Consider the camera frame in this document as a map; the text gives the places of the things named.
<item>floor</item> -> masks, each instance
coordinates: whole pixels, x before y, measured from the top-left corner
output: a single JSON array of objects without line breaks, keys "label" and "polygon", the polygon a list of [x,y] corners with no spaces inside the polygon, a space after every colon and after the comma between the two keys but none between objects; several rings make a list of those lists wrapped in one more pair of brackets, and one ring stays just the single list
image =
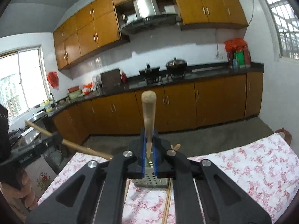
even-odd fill
[{"label": "floor", "polygon": [[[273,134],[258,117],[198,130],[160,134],[172,145],[181,144],[186,157],[200,156],[247,145]],[[139,136],[91,136],[84,144],[93,150],[115,155],[127,149],[128,143]]]}]

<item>silver screw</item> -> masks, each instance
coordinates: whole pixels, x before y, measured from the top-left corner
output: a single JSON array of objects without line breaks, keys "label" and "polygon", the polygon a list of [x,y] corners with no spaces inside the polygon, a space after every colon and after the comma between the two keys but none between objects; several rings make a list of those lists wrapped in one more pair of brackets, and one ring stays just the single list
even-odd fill
[{"label": "silver screw", "polygon": [[130,150],[127,150],[127,151],[124,151],[124,152],[123,152],[123,155],[124,155],[125,157],[129,157],[129,156],[132,156],[132,155],[133,155],[133,152],[130,151]]},{"label": "silver screw", "polygon": [[202,160],[202,165],[204,165],[205,167],[210,167],[212,165],[212,162],[208,159],[204,159]]},{"label": "silver screw", "polygon": [[97,166],[97,164],[98,164],[97,161],[92,160],[87,163],[87,166],[89,166],[90,168],[93,168],[93,167]]},{"label": "silver screw", "polygon": [[175,151],[175,150],[168,150],[168,151],[166,152],[166,154],[167,154],[168,156],[175,156],[175,155],[176,155],[176,151]]}]

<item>range hood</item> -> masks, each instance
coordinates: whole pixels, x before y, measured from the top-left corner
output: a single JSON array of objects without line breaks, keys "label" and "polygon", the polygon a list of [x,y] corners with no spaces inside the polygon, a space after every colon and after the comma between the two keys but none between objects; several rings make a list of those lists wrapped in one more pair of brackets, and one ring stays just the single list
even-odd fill
[{"label": "range hood", "polygon": [[125,35],[136,34],[165,25],[175,25],[180,21],[180,17],[175,11],[160,13],[156,0],[135,0],[133,4],[136,18],[121,27],[120,32]]}]

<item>finger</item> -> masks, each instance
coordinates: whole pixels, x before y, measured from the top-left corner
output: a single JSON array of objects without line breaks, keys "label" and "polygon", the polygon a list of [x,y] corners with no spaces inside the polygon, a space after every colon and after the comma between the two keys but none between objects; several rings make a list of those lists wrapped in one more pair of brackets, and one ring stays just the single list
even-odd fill
[{"label": "finger", "polygon": [[22,184],[25,185],[29,180],[27,172],[24,170],[22,175]]},{"label": "finger", "polygon": [[23,193],[20,190],[8,185],[7,183],[1,183],[2,189],[5,195],[11,196],[15,199],[20,199],[23,197]]},{"label": "finger", "polygon": [[23,197],[27,196],[31,192],[31,180],[29,179],[27,183],[21,188],[21,192],[23,194]]},{"label": "finger", "polygon": [[29,206],[31,206],[34,202],[35,199],[35,193],[33,191],[33,189],[30,191],[30,193],[26,196],[24,205],[26,208],[28,208]]},{"label": "finger", "polygon": [[34,201],[32,203],[32,205],[29,207],[29,210],[33,210],[34,208],[36,208],[38,206],[37,204],[37,198],[34,198]]}]

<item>white tablecloth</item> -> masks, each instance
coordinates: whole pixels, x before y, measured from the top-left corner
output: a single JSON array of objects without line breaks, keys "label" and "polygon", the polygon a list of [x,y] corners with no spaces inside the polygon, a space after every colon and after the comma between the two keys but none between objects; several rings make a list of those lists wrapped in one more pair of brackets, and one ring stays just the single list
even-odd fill
[{"label": "white tablecloth", "polygon": [[[246,146],[190,159],[201,161],[205,158],[210,159],[259,203],[269,213],[272,223],[286,210],[299,189],[299,159],[277,133]],[[105,161],[100,157],[76,153],[38,204],[90,160]],[[122,223],[161,223],[165,200],[166,189],[138,188],[131,182]],[[168,223],[175,223],[173,195]]]}]

